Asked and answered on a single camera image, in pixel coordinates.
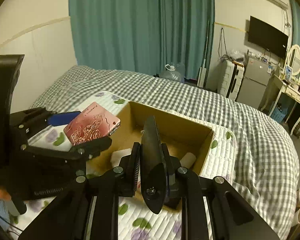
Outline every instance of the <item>vanity table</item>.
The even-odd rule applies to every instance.
[[[277,98],[276,98],[276,100],[274,102],[273,107],[270,109],[270,112],[269,112],[268,115],[271,116],[272,112],[274,111],[274,109],[275,109],[275,107],[276,107],[276,105],[277,105],[277,103],[279,101],[280,95],[282,93],[284,93],[284,94],[288,95],[290,98],[292,98],[293,100],[295,100],[293,108],[292,108],[291,112],[289,113],[289,115],[287,117],[287,120],[286,120],[286,123],[287,123],[287,121],[289,120],[289,118],[291,117],[291,115],[293,113],[293,110],[296,108],[297,103],[300,104],[300,92],[297,91],[297,90],[295,90],[295,89],[293,89],[292,87],[288,86],[277,75],[274,75],[272,77],[272,80],[270,82],[271,82],[271,84],[270,84],[271,87],[270,87],[270,89],[269,89],[269,91],[267,93],[266,102],[265,102],[265,105],[261,108],[261,111],[263,111],[266,108],[266,106],[268,105],[269,97],[271,95],[271,90],[274,89],[274,88],[279,88],[278,96],[277,96]],[[300,122],[300,117],[296,121],[296,123],[294,124],[294,126],[292,127],[290,135],[292,135],[293,130],[295,129],[295,127],[297,126],[297,124],[299,122]]]
[[[284,76],[286,76],[286,78],[288,76],[287,72],[286,72],[287,69],[289,70],[289,73],[293,77],[297,77],[297,75],[300,74],[300,47],[298,45],[293,45],[291,47],[290,51],[287,53],[287,57],[286,57],[285,63],[284,63],[283,73],[281,71],[278,71],[270,79],[270,81],[268,83],[268,86],[270,86],[270,87],[269,87],[268,92],[267,92],[266,102],[265,102],[265,105],[261,108],[261,111],[263,111],[266,108],[266,106],[268,105],[269,97],[271,95],[272,89],[273,88],[279,88],[278,96],[277,96],[272,108],[270,109],[269,116],[271,116],[272,112],[274,111],[275,107],[277,106],[280,95],[282,93],[284,93],[284,94],[288,95],[290,98],[292,98],[295,101],[295,103],[293,105],[293,108],[292,108],[291,112],[289,113],[289,115],[286,119],[286,123],[290,119],[294,109],[296,108],[297,103],[300,104],[300,92],[298,91],[298,89],[297,88],[295,89],[295,88],[291,87],[290,85],[287,85],[285,82],[282,81],[282,78]],[[300,122],[300,117],[296,121],[294,126],[292,127],[290,135],[292,135],[293,130],[295,129],[295,127],[297,126],[297,124],[299,122]]]

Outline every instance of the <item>pink phone case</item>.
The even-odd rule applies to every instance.
[[[110,135],[120,125],[120,119],[93,102],[63,131],[73,146]]]

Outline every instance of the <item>light blue sleeve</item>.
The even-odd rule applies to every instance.
[[[0,216],[4,218],[7,222],[10,222],[9,213],[3,200],[0,200]],[[9,228],[9,224],[3,221],[1,218],[0,226],[3,228],[4,231],[7,231]]]

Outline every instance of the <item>wall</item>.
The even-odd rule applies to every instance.
[[[25,54],[11,112],[30,107],[76,65],[68,0],[5,0],[0,7],[0,54]]]
[[[247,49],[250,49],[255,53],[264,53],[263,48],[247,41],[248,36],[245,31],[249,29],[250,16],[254,16],[264,22],[267,22],[280,31],[288,34],[287,28],[284,28],[284,14],[282,9],[268,0],[215,0],[215,7],[213,47],[206,84],[206,87],[211,90],[217,89],[219,78],[221,78],[219,76],[220,60],[218,57],[221,27],[223,27],[225,31],[228,53],[232,49],[240,50],[242,52],[247,52]],[[287,11],[289,23],[292,25],[291,8]],[[234,28],[222,26],[216,23],[229,25]],[[291,45],[292,31],[293,29],[291,27],[288,46]],[[271,61],[276,61],[276,59],[278,59],[278,57],[273,55]]]

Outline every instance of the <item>gray and white checkered blanket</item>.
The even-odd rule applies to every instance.
[[[233,131],[237,138],[233,187],[286,239],[296,206],[299,160],[289,134],[260,111],[216,93],[145,74],[74,66],[33,104],[71,110],[98,91],[162,110],[174,110]]]

